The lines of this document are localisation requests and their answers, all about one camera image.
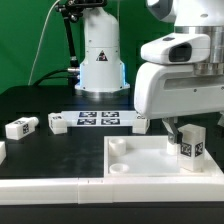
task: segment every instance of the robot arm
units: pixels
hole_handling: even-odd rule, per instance
[[[224,111],[224,1],[147,0],[147,7],[175,32],[142,47],[148,62],[137,74],[135,109],[176,135],[167,118]]]

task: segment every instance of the white block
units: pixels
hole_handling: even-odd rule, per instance
[[[0,165],[6,157],[5,142],[0,142]]]
[[[206,129],[188,124],[178,130],[183,133],[178,153],[179,166],[193,172],[203,171]]]
[[[36,117],[22,117],[5,126],[6,137],[8,139],[19,140],[35,131],[39,121]]]
[[[142,117],[140,114],[136,114],[133,120],[132,133],[145,134],[149,128],[150,120]]]
[[[56,134],[63,134],[68,132],[67,122],[61,113],[48,114],[49,127]]]
[[[167,153],[172,156],[176,156],[180,150],[180,144],[171,144],[167,141]]]

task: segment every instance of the black surface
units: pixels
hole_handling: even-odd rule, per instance
[[[71,110],[133,110],[132,97],[92,101],[67,87],[14,87],[0,95],[0,140],[6,141],[7,159],[0,179],[102,177],[104,136],[132,135],[131,127],[69,128],[53,135],[47,115]],[[37,116],[37,130],[19,140],[5,138],[4,125],[22,116]],[[224,168],[224,140],[217,137],[218,113],[186,116],[179,126],[207,128],[206,148]],[[147,134],[166,135],[161,120],[151,121]],[[0,206],[3,223],[223,223],[224,203],[114,203],[88,205]]]

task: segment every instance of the white platform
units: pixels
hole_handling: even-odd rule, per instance
[[[0,204],[224,201],[224,175],[207,152],[203,172],[183,172],[166,154],[166,136],[124,136],[120,158],[108,154],[111,138],[121,137],[105,137],[104,178],[1,180]],[[114,163],[128,172],[109,173]]]

